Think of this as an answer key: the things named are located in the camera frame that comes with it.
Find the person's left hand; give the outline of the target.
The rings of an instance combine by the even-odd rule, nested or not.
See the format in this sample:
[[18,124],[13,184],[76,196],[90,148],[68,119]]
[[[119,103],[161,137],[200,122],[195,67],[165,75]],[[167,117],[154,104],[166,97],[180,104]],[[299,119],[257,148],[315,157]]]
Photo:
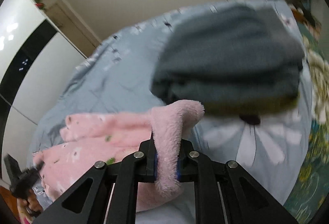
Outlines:
[[27,200],[17,198],[17,209],[20,217],[30,217],[27,208],[34,212],[43,212],[43,207],[39,204],[32,189],[28,191]]

